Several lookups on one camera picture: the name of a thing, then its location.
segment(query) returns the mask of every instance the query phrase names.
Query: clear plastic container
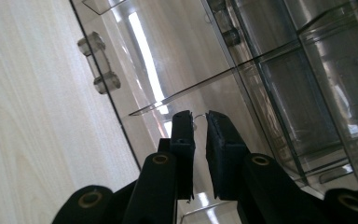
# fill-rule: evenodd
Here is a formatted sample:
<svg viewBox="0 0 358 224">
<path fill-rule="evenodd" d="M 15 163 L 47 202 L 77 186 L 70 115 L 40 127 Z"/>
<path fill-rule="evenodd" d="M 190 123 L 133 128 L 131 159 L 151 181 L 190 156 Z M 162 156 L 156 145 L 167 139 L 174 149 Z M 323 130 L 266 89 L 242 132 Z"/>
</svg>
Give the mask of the clear plastic container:
<svg viewBox="0 0 358 224">
<path fill-rule="evenodd" d="M 299 186 L 323 193 L 348 182 L 358 189 L 283 2 L 85 0 L 76 13 L 86 35 L 102 37 L 103 58 L 91 48 L 91 62 L 101 73 L 109 64 L 120 81 L 107 94 L 141 165 L 170 137 L 172 116 L 190 110 L 194 192 L 212 191 L 203 115 L 214 110 L 230 117 L 252 152 L 275 156 Z M 210 210 L 220 214 L 218 206 L 179 207 L 183 221 L 195 223 Z M 185 216 L 186 209 L 194 213 Z"/>
<path fill-rule="evenodd" d="M 325 11 L 350 0 L 284 0 L 297 30 L 322 15 Z"/>
<path fill-rule="evenodd" d="M 300 37 L 358 178 L 358 6 L 330 10 Z"/>
<path fill-rule="evenodd" d="M 231 4 L 253 57 L 296 40 L 284 2 L 232 0 Z"/>
<path fill-rule="evenodd" d="M 351 174 L 342 168 L 347 156 L 297 42 L 241 65 L 240 73 L 275 158 L 294 180 L 325 192 L 327 182 Z M 329 176 L 318 179 L 324 172 Z"/>
</svg>

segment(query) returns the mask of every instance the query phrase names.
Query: plastic bin compartment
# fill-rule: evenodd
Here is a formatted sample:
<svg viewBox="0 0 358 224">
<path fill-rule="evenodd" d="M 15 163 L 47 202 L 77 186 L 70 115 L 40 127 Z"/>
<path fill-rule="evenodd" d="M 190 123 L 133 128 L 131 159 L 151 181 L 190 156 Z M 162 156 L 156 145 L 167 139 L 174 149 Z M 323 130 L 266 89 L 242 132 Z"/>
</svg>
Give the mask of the plastic bin compartment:
<svg viewBox="0 0 358 224">
<path fill-rule="evenodd" d="M 330 10 L 300 38 L 358 178 L 358 6 Z"/>
<path fill-rule="evenodd" d="M 122 118 L 229 68 L 199 1 L 127 0 L 107 10 L 105 1 L 91 2 L 103 14 L 82 3 L 76 10 L 86 34 L 103 39 L 121 82 L 110 93 Z"/>
<path fill-rule="evenodd" d="M 240 72 L 274 155 L 294 180 L 325 192 L 324 184 L 351 173 L 341 171 L 348 165 L 347 155 L 296 42 L 242 65 Z M 330 175 L 310 178 L 324 172 Z"/>
</svg>

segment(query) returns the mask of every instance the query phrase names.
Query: wooden surface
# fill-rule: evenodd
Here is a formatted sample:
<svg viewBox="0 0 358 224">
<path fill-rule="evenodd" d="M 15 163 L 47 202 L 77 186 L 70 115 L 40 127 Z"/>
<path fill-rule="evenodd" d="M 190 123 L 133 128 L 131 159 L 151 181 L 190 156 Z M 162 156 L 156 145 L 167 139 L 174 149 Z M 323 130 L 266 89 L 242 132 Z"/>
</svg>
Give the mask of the wooden surface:
<svg viewBox="0 0 358 224">
<path fill-rule="evenodd" d="M 49 223 L 75 190 L 139 174 L 79 38 L 67 0 L 0 0 L 0 223 Z"/>
</svg>

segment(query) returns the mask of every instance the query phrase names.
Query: light wood table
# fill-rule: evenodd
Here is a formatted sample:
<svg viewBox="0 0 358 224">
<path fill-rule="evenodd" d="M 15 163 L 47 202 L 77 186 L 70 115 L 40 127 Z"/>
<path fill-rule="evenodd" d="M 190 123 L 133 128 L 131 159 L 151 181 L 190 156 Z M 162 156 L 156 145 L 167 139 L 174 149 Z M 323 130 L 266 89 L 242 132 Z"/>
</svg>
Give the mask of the light wood table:
<svg viewBox="0 0 358 224">
<path fill-rule="evenodd" d="M 0 223 L 50 223 L 77 189 L 139 171 L 68 0 L 0 0 Z"/>
</svg>

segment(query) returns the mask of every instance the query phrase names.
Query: screw hole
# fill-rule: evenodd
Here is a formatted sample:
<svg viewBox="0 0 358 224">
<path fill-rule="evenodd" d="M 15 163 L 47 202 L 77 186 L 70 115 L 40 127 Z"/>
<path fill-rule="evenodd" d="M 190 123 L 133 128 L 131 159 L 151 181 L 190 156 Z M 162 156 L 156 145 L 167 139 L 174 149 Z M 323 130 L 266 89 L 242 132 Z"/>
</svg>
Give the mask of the screw hole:
<svg viewBox="0 0 358 224">
<path fill-rule="evenodd" d="M 153 157 L 153 162 L 155 164 L 165 164 L 168 162 L 168 157 L 164 155 L 157 155 Z"/>
<path fill-rule="evenodd" d="M 103 197 L 103 195 L 101 194 L 100 191 L 94 190 L 94 191 L 83 194 L 77 203 L 82 208 L 91 208 L 91 207 L 97 205 L 102 197 Z"/>
<path fill-rule="evenodd" d="M 338 201 L 345 205 L 347 208 L 358 212 L 358 199 L 349 194 L 338 195 Z"/>
<path fill-rule="evenodd" d="M 256 163 L 257 165 L 269 165 L 269 160 L 262 156 L 252 157 L 252 162 Z"/>
</svg>

